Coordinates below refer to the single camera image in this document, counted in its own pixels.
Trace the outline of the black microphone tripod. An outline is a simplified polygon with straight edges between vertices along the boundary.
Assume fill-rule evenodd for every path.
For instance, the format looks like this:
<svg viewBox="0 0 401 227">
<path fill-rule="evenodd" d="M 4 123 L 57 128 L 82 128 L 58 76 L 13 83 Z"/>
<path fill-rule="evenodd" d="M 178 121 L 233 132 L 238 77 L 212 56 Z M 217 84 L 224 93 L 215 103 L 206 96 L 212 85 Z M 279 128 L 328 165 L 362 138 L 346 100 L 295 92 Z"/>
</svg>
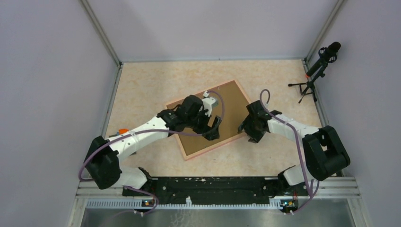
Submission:
<svg viewBox="0 0 401 227">
<path fill-rule="evenodd" d="M 326 68 L 325 67 L 321 67 L 316 75 L 312 78 L 312 80 L 304 82 L 304 83 L 290 83 L 288 84 L 289 87 L 292 86 L 298 86 L 300 94 L 301 94 L 301 98 L 299 99 L 298 103 L 300 104 L 303 100 L 303 98 L 307 95 L 312 95 L 313 97 L 313 101 L 316 103 L 317 102 L 317 97 L 316 97 L 316 92 L 315 92 L 315 85 L 314 82 L 319 78 L 323 78 L 325 76 L 324 74 L 324 70 Z"/>
</svg>

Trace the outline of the aluminium rail front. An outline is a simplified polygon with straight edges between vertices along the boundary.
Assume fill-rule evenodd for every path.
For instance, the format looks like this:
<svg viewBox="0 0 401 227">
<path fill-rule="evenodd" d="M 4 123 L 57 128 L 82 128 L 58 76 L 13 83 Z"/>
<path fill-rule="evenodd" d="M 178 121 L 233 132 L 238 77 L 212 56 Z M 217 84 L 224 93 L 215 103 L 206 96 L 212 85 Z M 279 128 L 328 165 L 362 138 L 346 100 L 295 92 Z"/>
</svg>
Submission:
<svg viewBox="0 0 401 227">
<path fill-rule="evenodd" d="M 100 190 L 94 182 L 78 185 L 76 198 L 117 198 L 122 197 L 123 187 Z M 320 182 L 317 199 L 360 199 L 361 192 L 354 177 L 329 177 Z"/>
</svg>

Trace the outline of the black microphone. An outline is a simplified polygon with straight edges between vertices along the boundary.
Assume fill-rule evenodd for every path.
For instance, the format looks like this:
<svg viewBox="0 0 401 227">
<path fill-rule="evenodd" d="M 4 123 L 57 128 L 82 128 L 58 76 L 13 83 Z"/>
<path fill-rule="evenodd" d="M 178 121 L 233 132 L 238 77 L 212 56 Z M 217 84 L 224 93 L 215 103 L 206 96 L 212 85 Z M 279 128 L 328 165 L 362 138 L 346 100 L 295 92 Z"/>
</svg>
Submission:
<svg viewBox="0 0 401 227">
<path fill-rule="evenodd" d="M 337 60 L 337 53 L 340 48 L 341 44 L 339 42 L 333 42 L 328 47 L 322 47 L 318 51 L 319 59 L 307 71 L 306 76 L 309 78 L 313 76 L 316 72 L 317 75 L 322 75 L 328 64 L 333 63 Z"/>
</svg>

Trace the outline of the colourful toy bricks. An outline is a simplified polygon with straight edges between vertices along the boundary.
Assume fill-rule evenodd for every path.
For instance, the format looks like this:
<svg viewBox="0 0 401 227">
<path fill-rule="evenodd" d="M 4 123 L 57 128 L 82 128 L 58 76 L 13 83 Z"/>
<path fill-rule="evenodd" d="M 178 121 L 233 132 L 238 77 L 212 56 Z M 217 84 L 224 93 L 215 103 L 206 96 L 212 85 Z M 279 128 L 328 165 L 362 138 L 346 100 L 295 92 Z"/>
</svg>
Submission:
<svg viewBox="0 0 401 227">
<path fill-rule="evenodd" d="M 119 129 L 118 130 L 118 135 L 121 135 L 121 134 L 125 134 L 125 133 L 127 133 L 129 131 L 129 129 Z"/>
</svg>

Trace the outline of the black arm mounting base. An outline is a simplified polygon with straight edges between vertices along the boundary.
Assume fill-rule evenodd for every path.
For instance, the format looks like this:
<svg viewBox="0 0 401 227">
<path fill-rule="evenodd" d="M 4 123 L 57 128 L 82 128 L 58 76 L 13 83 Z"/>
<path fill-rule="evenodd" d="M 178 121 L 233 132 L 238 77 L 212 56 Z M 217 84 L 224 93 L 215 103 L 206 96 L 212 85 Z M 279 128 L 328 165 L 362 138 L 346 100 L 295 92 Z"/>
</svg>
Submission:
<svg viewBox="0 0 401 227">
<path fill-rule="evenodd" d="M 155 195 L 160 205 L 184 204 L 187 198 L 195 205 L 251 205 L 268 204 L 275 196 L 307 196 L 304 186 L 262 176 L 156 177 L 142 191 Z"/>
</svg>

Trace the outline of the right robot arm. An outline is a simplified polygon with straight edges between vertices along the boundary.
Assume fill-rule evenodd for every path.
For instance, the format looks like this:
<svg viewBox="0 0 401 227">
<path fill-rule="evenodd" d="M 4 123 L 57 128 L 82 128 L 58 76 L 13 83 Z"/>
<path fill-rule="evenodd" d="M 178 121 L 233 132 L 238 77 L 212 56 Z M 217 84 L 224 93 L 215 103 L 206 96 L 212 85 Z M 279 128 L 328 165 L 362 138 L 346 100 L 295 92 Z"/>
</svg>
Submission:
<svg viewBox="0 0 401 227">
<path fill-rule="evenodd" d="M 350 165 L 349 155 L 336 130 L 299 123 L 282 112 L 267 111 L 260 101 L 247 105 L 248 115 L 239 125 L 252 143 L 258 143 L 268 132 L 295 142 L 300 163 L 278 175 L 277 188 L 290 195 L 305 180 L 323 181 Z"/>
</svg>

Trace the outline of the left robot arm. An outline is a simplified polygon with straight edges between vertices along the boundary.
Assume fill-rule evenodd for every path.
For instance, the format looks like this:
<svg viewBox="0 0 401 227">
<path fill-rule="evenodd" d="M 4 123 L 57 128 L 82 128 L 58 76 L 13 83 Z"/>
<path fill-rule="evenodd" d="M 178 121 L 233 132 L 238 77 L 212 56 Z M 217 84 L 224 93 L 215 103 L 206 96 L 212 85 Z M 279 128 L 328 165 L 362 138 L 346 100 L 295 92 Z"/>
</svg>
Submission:
<svg viewBox="0 0 401 227">
<path fill-rule="evenodd" d="M 121 167 L 120 163 L 143 147 L 174 134 L 216 140 L 223 117 L 215 116 L 209 126 L 213 108 L 222 104 L 208 91 L 202 98 L 187 96 L 182 103 L 159 112 L 143 125 L 113 137 L 98 136 L 91 141 L 78 177 L 81 182 L 94 182 L 98 189 L 115 186 L 133 187 L 139 195 L 150 193 L 152 183 L 148 173 L 137 167 Z"/>
</svg>

